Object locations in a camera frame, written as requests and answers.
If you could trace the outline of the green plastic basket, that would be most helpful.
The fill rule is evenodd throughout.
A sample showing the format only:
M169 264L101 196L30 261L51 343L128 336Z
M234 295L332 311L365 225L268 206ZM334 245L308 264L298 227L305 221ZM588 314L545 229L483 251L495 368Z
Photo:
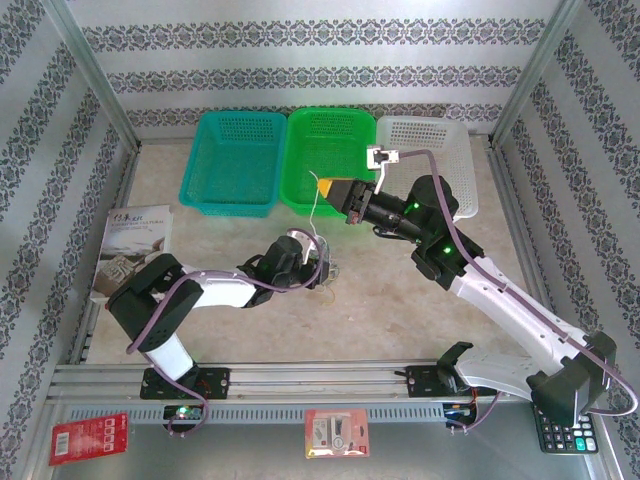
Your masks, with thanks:
M376 142L376 121L353 108L308 107L288 117L280 200L296 214L338 217L316 194L320 178L356 178L371 181L366 149Z

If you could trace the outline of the white plastic basket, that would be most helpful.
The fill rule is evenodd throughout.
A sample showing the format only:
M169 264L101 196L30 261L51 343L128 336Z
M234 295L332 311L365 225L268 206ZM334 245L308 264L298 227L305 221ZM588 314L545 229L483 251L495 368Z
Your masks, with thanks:
M479 209L470 138L459 121L418 116L383 116L377 121L376 141L400 153L428 149L437 171L448 183L458 210L453 219L471 218ZM425 156L402 158L386 170L382 190L405 198L414 181L431 172Z

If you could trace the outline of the teal plastic basket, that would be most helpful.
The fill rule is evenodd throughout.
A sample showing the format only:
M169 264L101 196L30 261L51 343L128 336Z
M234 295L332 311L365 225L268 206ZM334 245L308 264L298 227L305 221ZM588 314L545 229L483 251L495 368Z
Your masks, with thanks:
M264 218L278 201L287 118L211 111L199 120L180 203L207 216Z

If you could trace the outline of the book with printed cover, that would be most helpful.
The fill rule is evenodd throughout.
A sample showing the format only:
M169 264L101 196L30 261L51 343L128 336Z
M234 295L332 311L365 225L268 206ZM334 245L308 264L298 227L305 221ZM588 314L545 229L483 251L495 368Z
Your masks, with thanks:
M135 206L109 211L90 298L109 297L170 247L173 214L169 205Z

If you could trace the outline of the pink USB drive package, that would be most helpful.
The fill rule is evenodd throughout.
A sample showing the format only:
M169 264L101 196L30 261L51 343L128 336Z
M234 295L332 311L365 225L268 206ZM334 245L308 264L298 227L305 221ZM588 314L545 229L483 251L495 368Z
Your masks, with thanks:
M309 409L304 426L307 459L370 456L365 409Z

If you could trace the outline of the small circuit board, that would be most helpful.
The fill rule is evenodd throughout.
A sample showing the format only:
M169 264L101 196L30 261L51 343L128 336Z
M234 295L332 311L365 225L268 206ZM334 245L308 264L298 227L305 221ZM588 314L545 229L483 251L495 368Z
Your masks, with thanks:
M478 416L477 405L474 402L444 403L443 413L447 423L457 428L474 424Z
M201 405L168 405L163 412L165 421L200 421L202 417Z

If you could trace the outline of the red retail package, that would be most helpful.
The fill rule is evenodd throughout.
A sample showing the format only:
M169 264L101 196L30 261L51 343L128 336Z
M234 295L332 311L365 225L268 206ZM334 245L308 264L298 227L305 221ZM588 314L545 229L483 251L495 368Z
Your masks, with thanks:
M129 417L124 412L58 424L52 430L49 465L124 453L128 438Z

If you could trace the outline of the black desk calculator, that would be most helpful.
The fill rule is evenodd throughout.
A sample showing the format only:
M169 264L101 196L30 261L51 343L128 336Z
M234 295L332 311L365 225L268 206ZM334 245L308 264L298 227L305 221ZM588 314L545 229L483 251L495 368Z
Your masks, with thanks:
M531 405L540 449L550 455L595 455L599 444L591 414L581 414L578 423L553 422L535 404Z

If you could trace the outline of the aluminium mounting rail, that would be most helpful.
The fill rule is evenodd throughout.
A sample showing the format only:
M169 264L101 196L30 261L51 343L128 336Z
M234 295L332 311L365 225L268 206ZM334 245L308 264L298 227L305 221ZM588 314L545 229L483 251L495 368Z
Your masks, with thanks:
M412 402L398 373L419 360L229 363L230 404ZM142 364L62 365L54 370L47 404L139 403Z

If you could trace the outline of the aluminium table side rail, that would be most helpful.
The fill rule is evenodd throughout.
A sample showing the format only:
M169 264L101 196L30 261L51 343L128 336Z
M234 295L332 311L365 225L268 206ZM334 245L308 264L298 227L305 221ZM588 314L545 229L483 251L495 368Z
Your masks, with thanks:
M65 332L68 335L59 359L60 364L77 365L87 361L96 324L104 309L103 304L95 303L91 299L104 229L109 211L128 204L139 151L140 149L132 150L127 156L118 157L102 189L91 197L91 200L97 203L88 210L89 229L83 231L85 243L76 268L74 283L68 294L66 315L70 318L69 327L59 330L60 333Z
M521 211L504 158L501 152L496 151L491 145L485 149L485 153L529 294L544 307L553 311L553 300L547 291L542 269L538 265L534 245L527 230L526 218Z

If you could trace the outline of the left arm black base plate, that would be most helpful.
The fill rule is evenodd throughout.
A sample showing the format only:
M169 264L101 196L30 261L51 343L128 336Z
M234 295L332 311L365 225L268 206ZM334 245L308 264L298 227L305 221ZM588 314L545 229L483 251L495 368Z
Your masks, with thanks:
M228 368L192 367L178 383L207 400L227 398L231 370ZM143 400L185 400L192 395L164 380L153 368L144 370L140 388Z

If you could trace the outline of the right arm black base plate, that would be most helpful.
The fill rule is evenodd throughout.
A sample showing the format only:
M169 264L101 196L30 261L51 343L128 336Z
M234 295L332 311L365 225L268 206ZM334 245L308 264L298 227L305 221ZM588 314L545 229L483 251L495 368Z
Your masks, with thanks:
M409 365L405 368L410 398L471 397L472 387L455 372L431 365Z

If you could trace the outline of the aluminium frame post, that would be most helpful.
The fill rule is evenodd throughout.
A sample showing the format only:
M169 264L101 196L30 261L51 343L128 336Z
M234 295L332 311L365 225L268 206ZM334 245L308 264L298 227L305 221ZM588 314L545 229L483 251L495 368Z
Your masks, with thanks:
M138 151L141 141L66 0L40 1L120 138L129 149Z
M554 51L558 48L582 5L583 0L559 0L489 135L489 143L493 148L500 146L510 133L531 92L552 59Z

